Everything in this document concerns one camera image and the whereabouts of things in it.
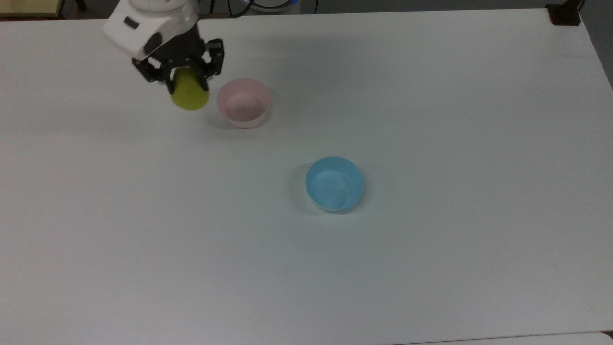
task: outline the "black cable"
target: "black cable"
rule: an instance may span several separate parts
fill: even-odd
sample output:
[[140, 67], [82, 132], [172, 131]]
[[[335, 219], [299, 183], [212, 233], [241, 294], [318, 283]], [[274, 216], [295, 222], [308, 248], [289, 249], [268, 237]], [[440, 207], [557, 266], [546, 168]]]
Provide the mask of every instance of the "black cable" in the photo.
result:
[[245, 15], [245, 13], [249, 12], [249, 9], [251, 8], [251, 6], [253, 6], [253, 2], [255, 0], [249, 0], [249, 3], [247, 4], [247, 6], [245, 6], [245, 8], [240, 11], [237, 14], [232, 14], [232, 8], [230, 7], [230, 0], [228, 0], [228, 9], [230, 10], [230, 18], [240, 18], [242, 16]]

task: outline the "pink bowl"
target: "pink bowl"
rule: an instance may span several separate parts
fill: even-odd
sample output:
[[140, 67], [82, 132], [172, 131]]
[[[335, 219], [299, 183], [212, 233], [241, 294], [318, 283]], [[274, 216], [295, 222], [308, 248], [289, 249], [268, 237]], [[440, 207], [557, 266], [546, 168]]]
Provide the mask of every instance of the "pink bowl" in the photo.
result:
[[267, 119], [269, 107], [270, 92], [255, 79], [231, 80], [217, 94], [217, 108], [226, 121], [237, 128], [261, 125]]

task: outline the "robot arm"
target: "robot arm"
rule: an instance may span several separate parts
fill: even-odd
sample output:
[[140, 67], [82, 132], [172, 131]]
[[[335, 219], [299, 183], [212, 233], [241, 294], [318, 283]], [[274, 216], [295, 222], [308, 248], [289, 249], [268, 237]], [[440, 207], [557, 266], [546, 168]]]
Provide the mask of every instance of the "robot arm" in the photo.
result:
[[[193, 69], [202, 89], [208, 91], [207, 81], [221, 73], [224, 47], [221, 39], [204, 42], [200, 38], [198, 19], [196, 0], [120, 0], [103, 32], [132, 56], [147, 81], [166, 84], [171, 95], [175, 68]], [[202, 58], [207, 52], [210, 62]]]

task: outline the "white table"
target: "white table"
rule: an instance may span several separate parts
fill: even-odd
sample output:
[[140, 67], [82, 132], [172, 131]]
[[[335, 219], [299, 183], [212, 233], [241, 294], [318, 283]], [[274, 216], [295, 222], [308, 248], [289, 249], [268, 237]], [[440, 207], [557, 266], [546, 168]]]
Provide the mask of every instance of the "white table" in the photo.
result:
[[578, 333], [445, 341], [443, 343], [429, 343], [429, 345], [613, 345], [613, 339], [604, 333]]
[[[371, 345], [613, 328], [613, 93], [544, 9], [201, 23], [272, 118], [176, 108], [103, 21], [0, 23], [0, 343]], [[309, 164], [367, 188], [326, 214]]]

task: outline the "blue bowl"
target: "blue bowl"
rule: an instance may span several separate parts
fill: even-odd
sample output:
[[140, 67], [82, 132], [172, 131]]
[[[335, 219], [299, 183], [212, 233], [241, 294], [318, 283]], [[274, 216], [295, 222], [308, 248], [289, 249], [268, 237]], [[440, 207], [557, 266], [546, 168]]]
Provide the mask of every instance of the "blue bowl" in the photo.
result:
[[353, 206], [364, 191], [360, 169], [343, 157], [324, 157], [306, 173], [306, 191], [319, 208], [337, 212]]

